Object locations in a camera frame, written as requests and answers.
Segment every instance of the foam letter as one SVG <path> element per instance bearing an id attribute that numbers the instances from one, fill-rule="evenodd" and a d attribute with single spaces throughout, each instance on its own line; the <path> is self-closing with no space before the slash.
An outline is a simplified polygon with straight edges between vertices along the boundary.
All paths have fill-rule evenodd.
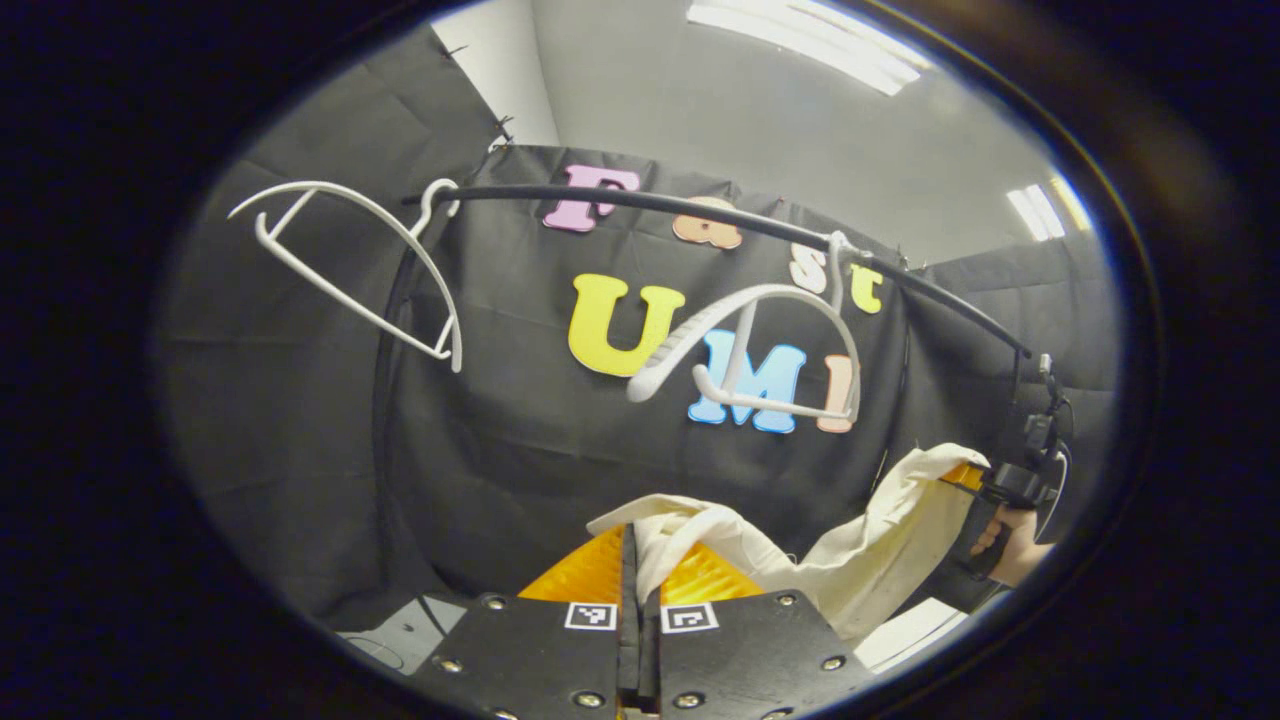
<path id="1" fill-rule="evenodd" d="M 707 370 L 712 382 L 717 386 L 724 382 L 724 373 L 728 372 L 728 355 L 733 348 L 733 334 L 719 328 L 707 333 L 703 342 L 710 348 L 710 359 Z M 756 372 L 751 366 L 751 356 L 745 357 L 742 377 L 737 380 L 735 392 L 750 395 L 753 397 L 768 397 L 780 402 L 794 402 L 796 396 L 796 379 L 800 377 L 800 368 L 805 363 L 805 354 L 799 347 L 778 345 L 769 351 L 769 355 L 760 363 Z M 741 425 L 751 416 L 754 409 L 733 406 L 733 421 Z M 699 423 L 719 424 L 724 421 L 724 406 L 712 402 L 707 397 L 689 406 L 689 416 Z M 755 429 L 767 433 L 790 433 L 795 429 L 796 421 L 790 413 L 777 410 L 760 410 L 751 420 Z"/>
<path id="2" fill-rule="evenodd" d="M 822 295 L 827 290 L 827 254 L 800 243 L 791 243 L 791 279 L 809 292 Z"/>
<path id="3" fill-rule="evenodd" d="M 884 282 L 884 275 L 876 270 L 854 265 L 854 278 L 849 283 L 849 295 L 854 299 L 854 305 L 868 315 L 879 313 L 881 301 L 876 297 L 876 286 Z"/>
<path id="4" fill-rule="evenodd" d="M 690 197 L 694 202 L 733 210 L 733 205 L 719 197 Z M 704 220 L 692 215 L 680 215 L 671 223 L 671 231 L 685 242 L 709 242 L 721 250 L 728 250 L 742 245 L 742 233 L 737 228 L 726 223 Z"/>
<path id="5" fill-rule="evenodd" d="M 827 406 L 823 410 L 844 413 L 845 400 L 849 398 L 849 383 L 854 382 L 854 364 L 847 355 L 828 355 L 827 372 L 831 379 L 827 382 Z M 824 433 L 847 433 L 852 427 L 849 420 L 818 418 L 818 429 Z"/>
<path id="6" fill-rule="evenodd" d="M 570 187 L 600 187 L 602 184 L 618 186 L 623 190 L 639 190 L 640 176 L 630 170 L 611 170 L 609 168 L 593 168 L 590 165 L 570 165 L 564 168 L 568 173 Z M 596 202 L 595 211 L 603 218 L 613 211 L 613 205 Z M 556 210 L 543 218 L 543 224 L 549 228 L 575 232 L 590 232 L 595 227 L 591 219 L 591 204 L 582 200 L 561 200 Z"/>
<path id="7" fill-rule="evenodd" d="M 609 275 L 582 274 L 573 278 L 573 287 L 577 288 L 577 304 L 568 322 L 570 351 L 588 368 L 622 378 L 640 372 L 644 361 L 667 340 L 676 307 L 685 304 L 685 296 L 671 288 L 640 288 L 640 297 L 649 305 L 640 343 L 635 350 L 617 350 L 609 345 L 609 320 L 618 299 L 627 295 L 627 283 Z"/>

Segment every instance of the blue letter m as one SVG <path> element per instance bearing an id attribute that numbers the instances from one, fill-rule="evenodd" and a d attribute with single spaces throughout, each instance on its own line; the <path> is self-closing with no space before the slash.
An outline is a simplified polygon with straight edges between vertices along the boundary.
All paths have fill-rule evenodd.
<path id="1" fill-rule="evenodd" d="M 728 372 L 728 356 L 733 350 L 733 333 L 731 331 L 714 329 L 703 337 L 703 342 L 710 348 L 710 360 L 707 370 L 712 380 L 719 386 L 724 382 L 724 373 Z M 751 365 L 751 356 L 745 357 L 742 377 L 737 380 L 735 392 L 750 395 L 753 397 L 768 397 L 781 402 L 794 402 L 796 395 L 796 379 L 800 377 L 800 368 L 805 363 L 805 354 L 799 347 L 780 345 L 769 351 L 769 355 L 760 363 L 756 372 Z M 733 421 L 741 425 L 751 416 L 750 407 L 733 405 Z M 724 406 L 708 400 L 705 396 L 689 406 L 689 416 L 699 423 L 721 424 L 724 421 Z M 796 421 L 790 413 L 777 410 L 760 410 L 751 420 L 755 429 L 768 433 L 790 433 L 795 429 Z"/>

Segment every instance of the black rod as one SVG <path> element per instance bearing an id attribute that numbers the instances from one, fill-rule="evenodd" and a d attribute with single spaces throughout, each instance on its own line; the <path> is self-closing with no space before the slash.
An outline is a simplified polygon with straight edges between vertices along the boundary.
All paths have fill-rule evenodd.
<path id="1" fill-rule="evenodd" d="M 442 187 L 436 191 L 434 200 L 436 202 L 452 202 L 454 200 L 577 200 L 584 202 L 605 202 L 676 215 L 691 215 L 694 218 L 703 218 L 704 220 L 755 231 L 788 242 L 797 242 L 814 250 L 822 250 L 823 252 L 828 249 L 826 234 L 800 228 L 791 223 L 783 223 L 782 220 L 741 210 L 712 208 L 682 197 L 654 192 L 631 192 L 628 190 L 613 190 L 608 187 L 572 187 L 567 184 L 495 184 L 458 188 Z M 951 292 L 920 279 L 897 265 L 886 263 L 867 250 L 854 249 L 850 254 L 859 265 L 893 278 L 902 286 L 955 310 L 1014 350 L 1021 352 L 1023 356 L 1032 356 L 1030 348 L 1019 342 L 1004 325 Z"/>

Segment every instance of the black backdrop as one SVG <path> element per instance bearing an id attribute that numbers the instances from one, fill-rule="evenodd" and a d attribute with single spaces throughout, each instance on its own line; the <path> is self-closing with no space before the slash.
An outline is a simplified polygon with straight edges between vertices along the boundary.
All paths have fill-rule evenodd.
<path id="1" fill-rule="evenodd" d="M 445 363 L 403 352 L 256 243 L 252 217 L 276 218 L 293 197 L 225 218 L 276 182 L 325 179 L 412 224 L 417 205 L 399 200 L 438 177 L 563 183 L 567 165 L 585 164 L 636 172 L 643 191 L 717 196 L 813 231 L 841 229 L 858 247 L 901 261 L 767 188 L 598 151 L 485 154 L 495 133 L 493 115 L 422 24 L 266 128 L 212 187 L 173 263 L 156 351 L 177 455 L 247 564 L 297 607 L 348 630 L 376 625 L 417 592 L 516 592 L 584 542 L 588 520 L 650 492 L 730 505 L 803 556 L 823 532 L 860 514 L 879 474 L 911 447 L 993 447 L 1012 351 L 891 281 L 876 288 L 878 313 L 859 310 L 847 296 L 849 268 L 844 318 L 863 392 L 849 433 L 820 432 L 804 418 L 786 436 L 691 421 L 699 393 L 689 366 L 705 359 L 704 348 L 640 405 L 626 401 L 623 379 L 570 352 L 576 275 L 630 286 L 609 327 L 611 343 L 627 348 L 640 336 L 646 284 L 685 295 L 672 327 L 742 287 L 791 284 L 790 246 L 776 238 L 748 232 L 736 249 L 694 245 L 675 237 L 671 215 L 627 208 L 576 233 L 543 224 L 554 202 L 467 202 L 430 249 L 460 307 L 465 364 L 453 375 Z M 434 283 L 362 211 L 320 196 L 284 242 L 357 300 L 434 338 L 444 316 Z M 1101 247 L 1083 240 L 1010 247 L 923 274 L 1057 360 L 1080 438 L 1057 518 L 1069 520 L 1084 510 L 1106 450 L 1120 355 Z M 788 301 L 767 302 L 758 318 L 753 360 L 776 343 L 803 348 L 796 400 L 822 406 L 822 359 L 844 352 L 827 322 Z M 1034 363 L 1023 370 L 1019 407 L 1041 410 L 1047 396 Z M 932 594 L 972 611 L 995 587 L 948 561 L 906 606 Z"/>
<path id="2" fill-rule="evenodd" d="M 851 228 L 790 201 L 687 169 L 627 155 L 558 147 L 493 151 L 472 184 L 564 183 L 573 164 L 636 172 L 641 191 L 717 196 L 737 209 L 818 232 L 842 229 L 859 247 L 897 255 Z M 777 434 L 750 421 L 718 425 L 689 419 L 698 401 L 689 368 L 699 347 L 652 400 L 628 402 L 626 379 L 575 360 L 567 328 L 582 273 L 622 279 L 609 342 L 640 338 L 644 286 L 685 295 L 672 329 L 733 291 L 759 283 L 791 286 L 790 245 L 744 232 L 730 250 L 676 238 L 673 217 L 617 208 L 586 233 L 554 229 L 543 218 L 556 202 L 479 200 L 463 204 L 433 255 L 454 300 L 463 334 L 463 369 L 417 352 L 398 355 L 387 397 L 390 492 L 406 503 L 421 547 L 454 589 L 516 592 L 585 542 L 588 520 L 652 492 L 722 502 L 803 553 L 831 527 L 861 512 L 883 459 L 901 384 L 905 315 L 900 290 L 877 287 L 881 309 L 867 314 L 849 297 L 844 319 L 861 363 L 861 409 L 852 430 L 826 433 L 813 419 Z M 411 273 L 392 307 L 420 337 L 440 327 L 443 302 L 425 268 Z M 736 316 L 722 327 L 732 329 Z M 765 301 L 748 352 L 759 368 L 777 343 L 801 348 L 796 402 L 822 407 L 823 357 L 845 354 L 829 322 L 790 300 Z"/>

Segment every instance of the fluorescent light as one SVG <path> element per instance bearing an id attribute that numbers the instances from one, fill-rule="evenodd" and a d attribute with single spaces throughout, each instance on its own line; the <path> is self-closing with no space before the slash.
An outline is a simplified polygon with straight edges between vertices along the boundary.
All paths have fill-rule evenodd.
<path id="1" fill-rule="evenodd" d="M 929 67 L 905 45 L 815 3 L 695 0 L 687 18 L 786 47 L 888 96 Z"/>
<path id="2" fill-rule="evenodd" d="M 1084 204 L 1080 202 L 1080 197 L 1075 195 L 1075 190 L 1071 183 L 1066 182 L 1062 177 L 1055 177 L 1048 181 L 1057 191 L 1057 196 L 1062 199 L 1062 205 L 1066 205 L 1066 211 L 1071 215 L 1071 220 L 1075 227 L 1082 231 L 1088 231 L 1093 228 L 1093 222 L 1089 220 L 1089 214 L 1084 211 Z"/>
<path id="3" fill-rule="evenodd" d="M 1041 186 L 1033 184 L 1027 187 L 1024 191 L 1027 197 L 1032 201 L 1032 208 L 1036 208 L 1036 213 L 1044 220 L 1044 227 L 1048 228 L 1050 237 L 1062 237 L 1066 234 L 1066 229 L 1062 228 L 1062 220 L 1059 219 L 1057 213 L 1053 211 L 1053 206 L 1048 204 L 1048 197 Z"/>
<path id="4" fill-rule="evenodd" d="M 1053 206 L 1050 205 L 1048 196 L 1044 195 L 1041 186 L 1029 184 L 1023 190 L 1014 190 L 1005 195 L 1037 241 L 1043 242 L 1051 237 L 1066 236 L 1062 220 L 1053 211 Z"/>
<path id="5" fill-rule="evenodd" d="M 893 40 L 892 37 L 884 35 L 883 32 L 873 28 L 867 23 L 855 20 L 854 18 L 841 13 L 840 10 L 835 10 L 832 8 L 820 5 L 818 3 L 801 3 L 801 1 L 788 3 L 787 6 L 790 6 L 792 10 L 806 13 L 815 18 L 820 18 L 844 29 L 845 32 L 851 32 L 859 37 L 874 42 L 890 55 L 893 55 L 900 60 L 905 60 L 920 69 L 927 69 L 932 67 L 932 64 L 915 50 L 911 50 L 906 45 L 902 45 L 901 42 Z"/>
<path id="6" fill-rule="evenodd" d="M 1014 190 L 1009 192 L 1009 201 L 1014 204 L 1014 210 L 1021 215 L 1023 222 L 1032 231 L 1032 236 L 1037 241 L 1048 240 L 1048 228 L 1044 227 L 1044 222 L 1039 219 L 1036 214 L 1036 209 L 1032 208 L 1032 201 L 1027 199 L 1027 193 L 1020 190 Z"/>

